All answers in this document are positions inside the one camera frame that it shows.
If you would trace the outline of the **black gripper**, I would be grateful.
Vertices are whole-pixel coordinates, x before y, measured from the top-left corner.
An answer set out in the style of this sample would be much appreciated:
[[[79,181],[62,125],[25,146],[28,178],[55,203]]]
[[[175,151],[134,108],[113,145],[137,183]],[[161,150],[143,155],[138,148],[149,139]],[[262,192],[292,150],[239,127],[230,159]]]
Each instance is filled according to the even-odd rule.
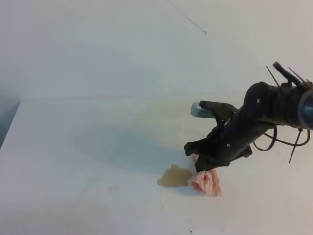
[[[274,105],[283,106],[287,92],[283,88],[259,82],[252,85],[238,110],[222,102],[193,102],[190,114],[197,118],[214,118],[216,122],[228,121],[221,132],[215,127],[207,137],[184,146],[186,156],[197,155],[196,172],[210,171],[229,166],[268,129],[276,126]]]

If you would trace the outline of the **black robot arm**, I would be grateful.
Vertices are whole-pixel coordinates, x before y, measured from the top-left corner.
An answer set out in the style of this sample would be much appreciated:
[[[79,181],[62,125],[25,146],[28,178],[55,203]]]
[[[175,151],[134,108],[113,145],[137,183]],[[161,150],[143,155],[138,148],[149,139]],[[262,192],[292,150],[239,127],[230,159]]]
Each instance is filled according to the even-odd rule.
[[[286,79],[285,83],[253,84],[237,109],[223,102],[199,101],[191,107],[191,115],[213,118],[216,127],[203,139],[184,146],[186,156],[198,156],[197,172],[227,167],[241,157],[252,154],[251,145],[267,130],[273,130],[266,151],[279,141],[278,126],[290,126],[299,133],[313,129],[313,84],[303,80],[292,69],[284,69],[278,62],[273,67]]]

